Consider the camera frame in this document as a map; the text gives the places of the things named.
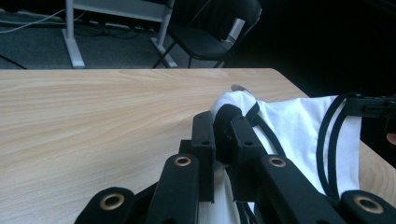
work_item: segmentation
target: gray carpet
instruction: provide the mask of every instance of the gray carpet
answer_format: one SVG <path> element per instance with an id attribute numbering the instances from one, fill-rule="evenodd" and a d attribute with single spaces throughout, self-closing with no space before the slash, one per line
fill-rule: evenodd
<path id="1" fill-rule="evenodd" d="M 0 21 L 38 21 L 43 18 L 24 12 L 7 13 L 0 10 Z M 48 21 L 64 22 L 60 18 Z M 151 37 L 158 35 L 153 31 L 127 30 L 116 26 L 104 28 L 78 21 L 75 26 L 75 38 L 87 69 L 151 68 L 159 58 L 159 53 L 150 41 Z M 0 22 L 0 32 L 16 27 Z M 0 34 L 0 55 L 27 69 L 72 69 L 62 34 L 64 27 L 64 24 L 42 24 Z M 164 46 L 167 47 L 170 42 L 170 37 L 166 37 Z M 188 55 L 178 46 L 171 50 L 170 55 L 179 67 L 187 67 Z M 206 68 L 214 64 L 193 60 L 191 67 Z M 0 69 L 19 67 L 0 58 Z"/>

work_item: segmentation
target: light wood surface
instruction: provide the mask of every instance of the light wood surface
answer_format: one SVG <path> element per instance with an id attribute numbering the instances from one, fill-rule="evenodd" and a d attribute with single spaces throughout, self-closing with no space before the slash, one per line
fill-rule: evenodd
<path id="1" fill-rule="evenodd" d="M 0 70 L 0 223 L 73 223 L 102 189 L 148 187 L 233 84 L 305 97 L 272 69 Z M 396 204 L 394 170 L 361 160 L 361 187 Z"/>

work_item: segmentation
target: white cloth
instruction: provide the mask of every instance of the white cloth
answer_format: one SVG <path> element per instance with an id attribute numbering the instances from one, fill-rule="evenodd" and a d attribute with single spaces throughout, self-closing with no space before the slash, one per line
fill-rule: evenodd
<path id="1" fill-rule="evenodd" d="M 248 91 L 224 93 L 212 106 L 213 118 L 223 105 L 235 105 L 246 115 L 256 102 L 260 106 L 259 116 L 275 133 L 287 157 L 294 162 L 311 184 L 324 194 L 318 179 L 317 141 L 323 117 L 335 96 L 298 98 L 284 102 L 265 103 L 258 101 Z M 324 167 L 327 168 L 329 137 L 337 110 L 326 133 Z M 274 154 L 273 146 L 260 128 L 254 128 L 268 154 Z M 346 117 L 341 128 L 336 154 L 337 183 L 340 195 L 350 189 L 359 189 L 359 145 L 361 118 Z M 200 223 L 239 223 L 233 203 L 231 185 L 224 166 L 218 164 L 215 172 L 215 203 L 200 203 Z"/>

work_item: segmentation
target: black chair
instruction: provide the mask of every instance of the black chair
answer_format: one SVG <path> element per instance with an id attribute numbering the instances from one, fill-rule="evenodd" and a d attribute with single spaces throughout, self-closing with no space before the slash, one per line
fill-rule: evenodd
<path id="1" fill-rule="evenodd" d="M 229 48 L 226 48 L 221 40 L 218 40 L 209 32 L 191 27 L 195 22 L 200 20 L 200 16 L 203 12 L 207 11 L 209 7 L 221 7 L 233 18 L 245 22 L 241 33 Z M 152 68 L 156 68 L 160 62 L 163 62 L 166 67 L 169 67 L 164 61 L 164 57 L 175 44 L 179 44 L 180 47 L 190 55 L 189 68 L 191 67 L 192 58 L 201 61 L 217 61 L 214 67 L 219 67 L 221 63 L 225 62 L 228 57 L 230 57 L 233 48 L 238 42 L 240 42 L 259 21 L 261 13 L 262 8 L 258 0 L 208 0 L 187 26 L 168 26 L 167 33 L 173 38 L 174 42 L 161 55 L 161 58 Z"/>

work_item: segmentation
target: wooden table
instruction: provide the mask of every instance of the wooden table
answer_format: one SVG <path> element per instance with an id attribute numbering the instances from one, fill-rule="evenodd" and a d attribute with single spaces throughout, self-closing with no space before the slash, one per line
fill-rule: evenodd
<path id="1" fill-rule="evenodd" d="M 148 187 L 232 84 L 305 96 L 272 69 L 0 71 L 0 223 L 73 223 L 102 189 Z M 394 170 L 362 150 L 361 188 L 396 204 Z"/>

